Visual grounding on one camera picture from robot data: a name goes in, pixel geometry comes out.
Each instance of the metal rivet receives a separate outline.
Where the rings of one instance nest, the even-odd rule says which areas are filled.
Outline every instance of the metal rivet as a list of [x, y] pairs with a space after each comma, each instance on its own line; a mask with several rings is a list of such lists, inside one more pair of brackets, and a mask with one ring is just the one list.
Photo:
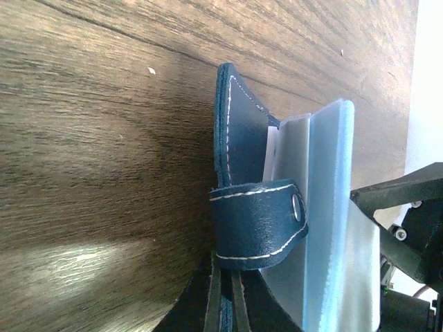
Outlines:
[[301, 220], [301, 211], [300, 211], [300, 201], [298, 200], [297, 195], [292, 194], [292, 208], [293, 215], [295, 216], [297, 221]]
[[412, 202], [411, 204], [410, 204], [410, 206], [412, 206], [413, 208], [419, 208], [420, 206], [422, 206], [422, 201], [417, 201], [417, 202]]
[[395, 237], [397, 238], [397, 240], [399, 241], [404, 241], [406, 240], [406, 237], [408, 236], [408, 233], [406, 233], [406, 231], [403, 228], [399, 228], [396, 232], [395, 232]]

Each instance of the white stitching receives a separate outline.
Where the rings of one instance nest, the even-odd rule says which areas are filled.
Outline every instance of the white stitching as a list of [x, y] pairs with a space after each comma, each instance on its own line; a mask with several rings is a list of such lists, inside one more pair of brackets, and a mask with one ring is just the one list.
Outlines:
[[263, 192], [276, 192], [278, 190], [286, 189], [289, 187], [294, 187], [295, 189], [297, 189], [297, 187], [295, 185], [283, 185], [282, 187], [277, 187], [277, 188], [256, 190], [254, 192], [238, 192], [236, 194], [214, 197], [214, 198], [210, 199], [209, 201], [218, 201], [219, 199], [229, 199], [231, 197], [238, 197], [238, 196], [249, 196], [249, 195], [254, 195], [254, 194], [261, 194]]
[[234, 260], [240, 260], [240, 261], [246, 261], [248, 259], [260, 259], [260, 258], [269, 258], [270, 256], [274, 256], [277, 254], [280, 254], [283, 249], [285, 249], [293, 240], [294, 237], [296, 237], [297, 235], [299, 235], [305, 228], [307, 225], [307, 220], [305, 218], [305, 224], [303, 225], [303, 227], [301, 227], [301, 229], [299, 229], [294, 235], [292, 235], [289, 240], [278, 250], [271, 252], [270, 254], [267, 255], [261, 255], [261, 256], [251, 256], [251, 257], [225, 257], [225, 256], [220, 256], [219, 254], [216, 254], [217, 257], [221, 258], [221, 259], [234, 259]]
[[229, 77], [229, 96], [228, 96], [228, 115], [226, 117], [226, 165], [228, 167], [228, 177], [229, 177], [229, 185], [231, 184], [231, 179], [230, 179], [230, 167], [229, 167], [229, 113], [230, 113], [230, 101], [231, 101], [231, 97], [230, 97], [230, 91], [231, 91], [231, 80], [234, 79], [235, 83], [237, 83], [238, 87], [240, 88], [240, 90], [243, 91], [243, 93], [245, 94], [245, 96], [255, 105], [255, 107], [257, 107], [264, 115], [269, 116], [269, 114], [266, 114], [263, 111], [263, 107], [261, 107], [260, 105], [258, 105], [256, 102], [254, 102], [254, 100], [248, 95], [248, 93], [246, 93], [246, 91], [243, 89], [243, 87], [240, 85], [240, 83], [237, 81], [237, 78], [234, 75], [231, 75]]
[[258, 190], [256, 192], [240, 192], [238, 194], [220, 196], [220, 197], [215, 197], [214, 199], [210, 199], [210, 201], [216, 201], [217, 199], [228, 199], [228, 198], [234, 197], [234, 196], [260, 194], [262, 192], [273, 192], [273, 191], [281, 190], [281, 189], [288, 188], [288, 187], [291, 187], [291, 186], [296, 189], [296, 195], [300, 199], [300, 201], [302, 202], [303, 212], [305, 213], [305, 223], [303, 224], [303, 227], [301, 227], [301, 229], [299, 229], [297, 232], [295, 232], [295, 234], [293, 234], [289, 238], [289, 240], [286, 241], [286, 243], [280, 249], [278, 249], [278, 250], [276, 250], [274, 252], [271, 252], [270, 254], [260, 255], [260, 256], [250, 256], [250, 257], [226, 257], [226, 256], [221, 256], [218, 253], [215, 253], [217, 255], [217, 257], [219, 257], [220, 259], [232, 259], [232, 260], [246, 261], [248, 259], [269, 258], [270, 256], [274, 256], [274, 255], [280, 254], [291, 243], [291, 241], [306, 228], [306, 226], [307, 226], [307, 217], [306, 217], [307, 216], [307, 212], [306, 212], [305, 202], [303, 201], [303, 199], [302, 199], [302, 197], [300, 195], [300, 192], [298, 191], [298, 188], [295, 185], [284, 185], [282, 187], [271, 188], [271, 189], [266, 189], [266, 190]]

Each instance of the wooden surface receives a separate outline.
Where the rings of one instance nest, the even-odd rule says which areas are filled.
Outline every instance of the wooden surface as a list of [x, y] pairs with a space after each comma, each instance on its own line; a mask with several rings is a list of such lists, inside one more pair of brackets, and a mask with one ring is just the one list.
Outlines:
[[222, 62], [279, 118], [351, 99], [353, 186], [402, 174], [417, 2], [247, 2], [0, 3], [0, 329], [168, 311], [214, 245]]

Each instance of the screw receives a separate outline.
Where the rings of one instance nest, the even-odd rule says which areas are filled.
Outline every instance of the screw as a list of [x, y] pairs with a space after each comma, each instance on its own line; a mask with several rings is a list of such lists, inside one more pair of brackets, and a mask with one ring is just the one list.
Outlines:
[[395, 237], [397, 238], [397, 240], [399, 241], [404, 241], [406, 240], [406, 237], [408, 236], [408, 233], [406, 233], [406, 231], [403, 228], [399, 228], [396, 232], [395, 232]]
[[423, 203], [422, 201], [412, 202], [410, 206], [416, 209], [422, 206], [422, 203]]

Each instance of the dark blue leather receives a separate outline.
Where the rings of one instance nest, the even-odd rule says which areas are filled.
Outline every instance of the dark blue leather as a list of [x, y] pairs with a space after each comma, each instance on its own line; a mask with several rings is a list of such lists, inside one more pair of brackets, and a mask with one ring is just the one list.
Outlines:
[[[304, 209], [301, 222], [293, 216], [292, 194], [304, 206], [293, 181], [285, 180], [291, 185], [282, 190], [261, 192], [282, 187], [279, 181], [261, 183], [268, 126], [278, 125], [235, 67], [222, 64], [217, 77], [214, 133], [215, 170], [221, 189], [210, 196], [217, 256], [223, 268], [250, 270], [275, 265], [307, 234]], [[224, 197], [245, 192], [257, 194]]]
[[[300, 206], [299, 220], [293, 195]], [[291, 179], [213, 190], [210, 201], [222, 268], [252, 270], [276, 265], [307, 234], [303, 200]]]
[[268, 110], [232, 64], [218, 70], [215, 99], [215, 170], [222, 187], [260, 182], [268, 138]]

